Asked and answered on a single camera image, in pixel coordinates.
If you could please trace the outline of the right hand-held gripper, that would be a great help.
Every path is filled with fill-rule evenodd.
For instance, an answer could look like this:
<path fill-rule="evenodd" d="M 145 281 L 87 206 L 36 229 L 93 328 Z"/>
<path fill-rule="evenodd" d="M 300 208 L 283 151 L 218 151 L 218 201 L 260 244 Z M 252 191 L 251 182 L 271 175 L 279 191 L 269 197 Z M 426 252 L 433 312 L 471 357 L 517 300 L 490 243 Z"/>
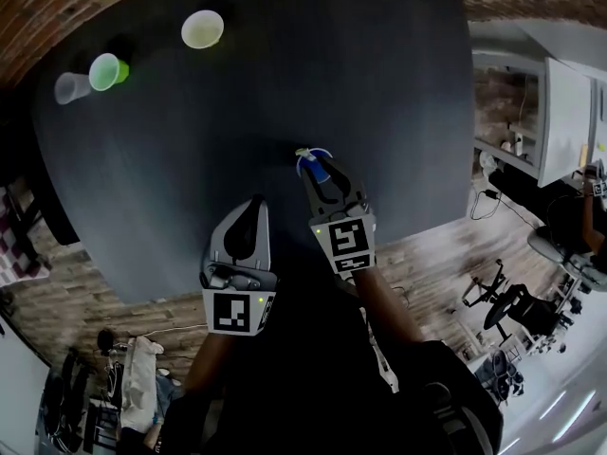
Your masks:
<path fill-rule="evenodd" d="M 376 264 L 376 217 L 360 180 L 332 156 L 318 161 L 300 164 L 313 216 L 309 227 L 333 272 L 347 280 Z"/>

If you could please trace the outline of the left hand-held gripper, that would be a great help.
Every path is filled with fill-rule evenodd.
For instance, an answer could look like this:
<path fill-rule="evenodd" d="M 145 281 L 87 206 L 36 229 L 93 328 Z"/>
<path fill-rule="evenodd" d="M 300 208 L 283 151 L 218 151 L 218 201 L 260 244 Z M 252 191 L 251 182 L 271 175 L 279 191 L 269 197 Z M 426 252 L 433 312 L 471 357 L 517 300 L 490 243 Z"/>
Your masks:
<path fill-rule="evenodd" d="M 268 207 L 256 194 L 214 229 L 199 275 L 208 330 L 254 337 L 266 325 L 276 298 L 270 271 Z"/>

